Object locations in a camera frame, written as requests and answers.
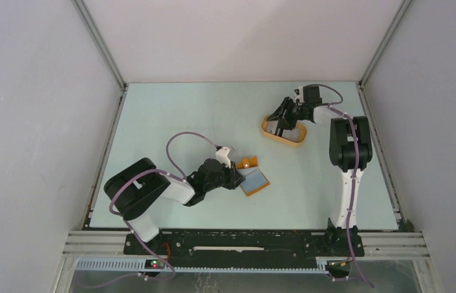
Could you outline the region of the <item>orange leather card holder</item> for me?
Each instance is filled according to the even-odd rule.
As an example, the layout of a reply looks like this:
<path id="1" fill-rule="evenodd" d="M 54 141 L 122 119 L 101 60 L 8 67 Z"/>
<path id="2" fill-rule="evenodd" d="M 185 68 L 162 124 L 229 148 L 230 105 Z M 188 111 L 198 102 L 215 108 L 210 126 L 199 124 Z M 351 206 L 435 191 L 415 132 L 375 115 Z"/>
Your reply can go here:
<path id="1" fill-rule="evenodd" d="M 238 172 L 245 178 L 240 187 L 250 197 L 270 185 L 270 181 L 259 168 L 258 158 L 244 157 L 236 164 Z"/>

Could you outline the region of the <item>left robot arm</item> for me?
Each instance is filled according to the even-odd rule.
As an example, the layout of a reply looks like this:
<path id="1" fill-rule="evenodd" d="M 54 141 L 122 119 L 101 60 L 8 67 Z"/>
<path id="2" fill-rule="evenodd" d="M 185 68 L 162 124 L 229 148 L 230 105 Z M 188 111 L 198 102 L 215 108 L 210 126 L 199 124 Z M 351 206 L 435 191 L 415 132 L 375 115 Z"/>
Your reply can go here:
<path id="1" fill-rule="evenodd" d="M 138 246 L 147 254 L 157 253 L 162 246 L 159 227 L 148 210 L 159 198 L 194 206 L 206 194 L 218 188 L 234 190 L 245 181 L 234 162 L 229 165 L 207 159 L 198 170 L 185 178 L 156 168 L 147 157 L 106 181 L 103 189 L 111 200 L 109 210 L 119 215 L 133 233 L 139 236 Z"/>

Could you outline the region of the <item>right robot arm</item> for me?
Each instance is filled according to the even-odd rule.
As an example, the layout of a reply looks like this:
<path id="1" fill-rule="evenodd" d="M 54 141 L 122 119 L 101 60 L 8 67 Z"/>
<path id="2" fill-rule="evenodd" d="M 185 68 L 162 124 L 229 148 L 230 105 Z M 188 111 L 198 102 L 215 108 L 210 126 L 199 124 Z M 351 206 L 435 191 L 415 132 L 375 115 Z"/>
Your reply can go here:
<path id="1" fill-rule="evenodd" d="M 300 86 L 293 97 L 285 97 L 261 123 L 261 133 L 265 137 L 291 147 L 300 146 L 306 139 L 308 131 L 302 121 L 328 126 L 329 160 L 341 175 L 341 191 L 336 196 L 324 238 L 324 247 L 331 255 L 340 255 L 349 244 L 358 241 L 358 189 L 373 157 L 368 118 L 351 116 L 337 109 L 343 101 L 343 95 L 329 85 Z"/>

